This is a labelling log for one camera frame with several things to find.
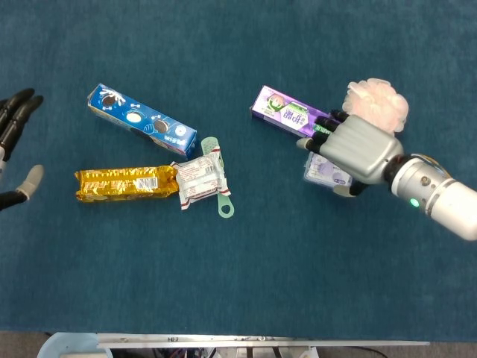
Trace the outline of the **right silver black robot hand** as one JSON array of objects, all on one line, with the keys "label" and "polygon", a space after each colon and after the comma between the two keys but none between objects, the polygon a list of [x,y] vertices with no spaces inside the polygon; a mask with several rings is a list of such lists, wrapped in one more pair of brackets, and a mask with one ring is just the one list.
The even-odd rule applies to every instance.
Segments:
[{"label": "right silver black robot hand", "polygon": [[353,178],[350,186],[333,188],[342,197],[354,198],[368,186],[384,183],[386,166],[404,155],[398,139],[359,116],[332,110],[315,123],[329,132],[316,131],[301,138],[297,147],[319,154]]}]

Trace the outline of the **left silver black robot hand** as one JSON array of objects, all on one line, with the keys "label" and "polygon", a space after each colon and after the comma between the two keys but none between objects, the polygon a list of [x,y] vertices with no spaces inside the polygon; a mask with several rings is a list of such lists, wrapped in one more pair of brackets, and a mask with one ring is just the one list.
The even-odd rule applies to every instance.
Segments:
[{"label": "left silver black robot hand", "polygon": [[[35,96],[32,88],[0,101],[0,180],[31,114],[42,102],[43,97]],[[35,165],[15,190],[0,193],[0,211],[29,201],[38,190],[44,172],[44,166]]]}]

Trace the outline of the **small clear purple case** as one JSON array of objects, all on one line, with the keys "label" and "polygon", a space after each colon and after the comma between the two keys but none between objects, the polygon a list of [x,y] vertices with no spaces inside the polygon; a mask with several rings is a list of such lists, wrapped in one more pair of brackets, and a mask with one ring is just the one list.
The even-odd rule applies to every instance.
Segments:
[{"label": "small clear purple case", "polygon": [[313,152],[309,153],[304,168],[303,179],[309,183],[334,188],[338,185],[350,186],[353,181],[349,174],[334,163]]}]

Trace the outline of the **pink mesh bath pouf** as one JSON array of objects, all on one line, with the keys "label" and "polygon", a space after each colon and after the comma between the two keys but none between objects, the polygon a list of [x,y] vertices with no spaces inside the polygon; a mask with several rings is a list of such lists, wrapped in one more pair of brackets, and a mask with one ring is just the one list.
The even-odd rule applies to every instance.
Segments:
[{"label": "pink mesh bath pouf", "polygon": [[409,106],[390,82],[369,78],[349,82],[342,110],[394,135],[403,131]]}]

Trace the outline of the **purple toothpaste box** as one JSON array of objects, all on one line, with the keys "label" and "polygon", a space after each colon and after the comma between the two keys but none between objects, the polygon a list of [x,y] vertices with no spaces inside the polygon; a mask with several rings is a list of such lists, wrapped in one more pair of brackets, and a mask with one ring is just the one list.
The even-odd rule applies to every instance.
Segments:
[{"label": "purple toothpaste box", "polygon": [[317,117],[328,118],[338,124],[328,113],[265,85],[260,89],[250,112],[254,118],[262,119],[299,137],[311,137],[316,131],[330,133],[316,122]]}]

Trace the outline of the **gold foil biscuit pack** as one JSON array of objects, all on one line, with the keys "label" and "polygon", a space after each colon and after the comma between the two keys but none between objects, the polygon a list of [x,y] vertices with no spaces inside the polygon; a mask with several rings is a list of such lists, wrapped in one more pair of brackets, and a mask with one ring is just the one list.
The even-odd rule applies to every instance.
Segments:
[{"label": "gold foil biscuit pack", "polygon": [[172,166],[81,170],[75,172],[76,198],[82,202],[167,198],[179,191],[176,174]]}]

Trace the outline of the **blue cookie box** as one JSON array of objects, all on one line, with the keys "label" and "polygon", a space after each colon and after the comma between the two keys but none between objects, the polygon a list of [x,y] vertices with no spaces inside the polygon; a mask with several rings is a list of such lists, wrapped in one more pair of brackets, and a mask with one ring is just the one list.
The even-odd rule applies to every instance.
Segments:
[{"label": "blue cookie box", "polygon": [[197,131],[103,84],[89,94],[88,108],[115,125],[184,157],[197,143]]}]

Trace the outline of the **white sachet packet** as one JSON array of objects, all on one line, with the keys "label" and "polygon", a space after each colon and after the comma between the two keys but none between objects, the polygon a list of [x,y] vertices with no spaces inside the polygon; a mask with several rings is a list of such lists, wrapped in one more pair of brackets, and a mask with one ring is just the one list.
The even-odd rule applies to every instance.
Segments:
[{"label": "white sachet packet", "polygon": [[208,154],[185,163],[173,162],[177,171],[181,210],[187,210],[196,201],[212,195],[230,196],[224,167],[221,165],[221,147],[216,145]]}]

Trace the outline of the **teal felt table cover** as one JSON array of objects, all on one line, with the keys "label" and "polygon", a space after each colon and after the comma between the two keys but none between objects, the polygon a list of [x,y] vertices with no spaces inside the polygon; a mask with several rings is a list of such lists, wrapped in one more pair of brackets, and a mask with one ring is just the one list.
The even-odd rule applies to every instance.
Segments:
[{"label": "teal felt table cover", "polygon": [[[385,186],[305,182],[250,115],[263,85],[324,111],[351,81],[408,101],[400,140],[477,189],[477,0],[0,0],[0,100],[34,88],[2,189],[0,330],[477,341],[477,242]],[[97,117],[105,84],[215,136],[235,207],[76,199],[81,169],[176,154]]]}]

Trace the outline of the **light blue round bucket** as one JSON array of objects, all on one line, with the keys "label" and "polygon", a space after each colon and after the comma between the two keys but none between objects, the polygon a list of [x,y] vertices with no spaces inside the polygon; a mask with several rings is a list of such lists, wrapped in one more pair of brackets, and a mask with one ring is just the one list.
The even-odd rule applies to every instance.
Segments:
[{"label": "light blue round bucket", "polygon": [[96,333],[55,333],[40,348],[37,358],[113,358],[109,348],[98,347]]}]

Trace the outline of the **aluminium table edge rail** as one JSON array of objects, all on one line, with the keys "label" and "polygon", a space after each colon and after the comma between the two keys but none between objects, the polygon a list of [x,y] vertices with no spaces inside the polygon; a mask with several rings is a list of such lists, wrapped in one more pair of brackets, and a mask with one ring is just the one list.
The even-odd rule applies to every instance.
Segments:
[{"label": "aluminium table edge rail", "polygon": [[99,333],[98,347],[126,348],[272,348],[272,347],[379,347],[426,346],[426,341],[333,340],[278,336],[220,336],[186,334]]}]

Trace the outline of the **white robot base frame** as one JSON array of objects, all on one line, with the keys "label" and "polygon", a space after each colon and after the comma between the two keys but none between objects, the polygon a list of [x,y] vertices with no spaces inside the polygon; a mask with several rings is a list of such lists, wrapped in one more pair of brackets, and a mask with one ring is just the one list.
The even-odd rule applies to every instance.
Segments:
[{"label": "white robot base frame", "polygon": [[320,358],[311,347],[217,348],[213,358]]}]

